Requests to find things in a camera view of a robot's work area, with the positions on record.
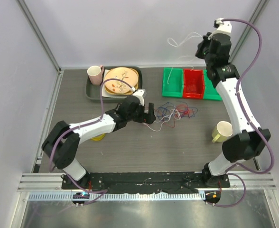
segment green container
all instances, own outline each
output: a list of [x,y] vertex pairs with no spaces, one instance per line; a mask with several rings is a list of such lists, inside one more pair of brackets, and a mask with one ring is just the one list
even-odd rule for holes
[[184,71],[183,71],[183,69],[164,68],[163,96],[182,97],[183,90],[184,90]]
[[222,98],[207,77],[207,71],[204,70],[205,92],[203,99],[221,101]]

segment yellow mug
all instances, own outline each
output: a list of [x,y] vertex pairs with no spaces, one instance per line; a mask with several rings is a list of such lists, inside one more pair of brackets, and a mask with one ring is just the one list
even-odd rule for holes
[[212,142],[222,143],[233,134],[233,127],[227,121],[220,121],[212,131]]

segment gray floor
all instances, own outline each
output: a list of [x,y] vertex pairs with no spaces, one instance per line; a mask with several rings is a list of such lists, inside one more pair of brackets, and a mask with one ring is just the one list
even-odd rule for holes
[[[84,142],[76,158],[94,172],[200,171],[221,152],[222,145],[211,142],[211,131],[219,121],[229,121],[223,102],[162,97],[163,69],[143,68],[142,74],[147,104],[153,102],[158,107],[167,101],[174,105],[184,101],[198,108],[196,116],[177,121],[174,129],[163,126],[160,132],[130,122],[99,142]],[[65,70],[51,128],[61,120],[78,123],[101,114],[100,103],[93,103],[85,96],[86,80],[86,70]],[[105,104],[105,110],[115,106]],[[151,127],[159,129],[160,124]],[[48,160],[43,156],[40,172],[48,172]],[[254,168],[253,161],[247,165]]]
[[[225,191],[229,205],[242,191]],[[274,228],[263,190],[248,190],[232,208],[216,208],[199,200],[98,202],[68,208],[69,201],[28,202],[22,228]],[[38,215],[53,215],[46,218]]]

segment pink mug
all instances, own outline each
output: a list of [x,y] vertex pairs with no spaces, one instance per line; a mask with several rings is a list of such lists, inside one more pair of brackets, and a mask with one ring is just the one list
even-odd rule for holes
[[102,74],[104,70],[105,68],[103,65],[89,67],[87,74],[93,85],[99,86],[102,83]]

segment mug handle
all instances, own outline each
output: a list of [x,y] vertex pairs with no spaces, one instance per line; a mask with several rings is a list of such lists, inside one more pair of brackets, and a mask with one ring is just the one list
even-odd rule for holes
[[215,143],[216,140],[218,140],[219,138],[220,138],[220,135],[217,134],[211,141],[212,141],[213,143]]
[[101,73],[102,73],[102,75],[103,75],[103,72],[104,72],[104,70],[105,70],[105,67],[103,66],[103,65],[100,65],[100,68],[101,68]]

